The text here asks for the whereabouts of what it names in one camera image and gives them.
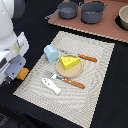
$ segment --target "knife handle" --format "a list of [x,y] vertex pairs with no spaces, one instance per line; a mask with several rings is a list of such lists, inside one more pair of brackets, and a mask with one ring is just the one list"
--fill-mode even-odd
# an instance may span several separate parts
[[67,78],[64,78],[63,81],[66,82],[66,83],[68,83],[68,84],[74,85],[74,86],[76,86],[76,87],[82,88],[82,89],[85,88],[85,86],[84,86],[83,84],[78,83],[78,82],[75,82],[75,81],[72,81],[72,80],[67,79]]
[[78,57],[80,57],[82,59],[85,59],[85,60],[90,60],[90,61],[93,61],[93,62],[97,62],[97,59],[96,58],[84,56],[84,55],[81,55],[81,54],[78,54]]

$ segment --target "black table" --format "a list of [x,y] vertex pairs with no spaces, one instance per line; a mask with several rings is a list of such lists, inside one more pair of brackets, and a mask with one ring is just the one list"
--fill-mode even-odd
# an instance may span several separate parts
[[[62,0],[27,0],[23,17],[13,21],[15,33],[18,35],[23,31],[30,45],[24,56],[27,60],[24,67],[32,70],[42,56],[44,47],[51,43],[60,30],[115,43],[90,128],[127,128],[128,44],[48,24],[44,17],[53,13],[60,2]],[[25,114],[29,121],[31,118],[33,121],[39,120],[48,124],[45,127],[81,128],[77,124],[14,96],[13,92],[21,82],[15,79],[10,85],[0,88],[1,113],[5,112],[11,116],[12,113],[7,112],[8,109],[14,113]]]

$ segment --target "yellow cheese block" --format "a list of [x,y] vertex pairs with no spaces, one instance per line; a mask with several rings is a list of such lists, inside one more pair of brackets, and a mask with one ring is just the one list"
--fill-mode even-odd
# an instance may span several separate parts
[[64,69],[68,69],[73,65],[79,63],[79,58],[61,56],[61,62],[64,66]]

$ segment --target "pot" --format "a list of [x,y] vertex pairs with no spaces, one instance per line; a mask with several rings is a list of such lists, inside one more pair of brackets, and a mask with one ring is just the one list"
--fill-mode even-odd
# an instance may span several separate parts
[[104,11],[108,8],[108,4],[104,5],[100,1],[92,1],[85,4],[79,4],[81,7],[81,20],[87,24],[98,23],[102,19]]
[[128,5],[120,9],[119,17],[123,28],[128,30]]
[[62,2],[58,6],[58,11],[55,13],[46,16],[45,19],[49,19],[51,16],[55,14],[59,14],[59,16],[63,19],[72,19],[76,17],[78,11],[78,5],[74,2]]

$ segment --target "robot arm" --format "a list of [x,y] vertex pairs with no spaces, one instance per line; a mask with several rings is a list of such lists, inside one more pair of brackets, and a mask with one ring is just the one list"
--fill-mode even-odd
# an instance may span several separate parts
[[23,55],[29,48],[28,41],[23,32],[16,36],[11,20],[20,18],[24,10],[24,0],[0,0],[0,85],[15,72],[10,76],[13,80],[26,63]]

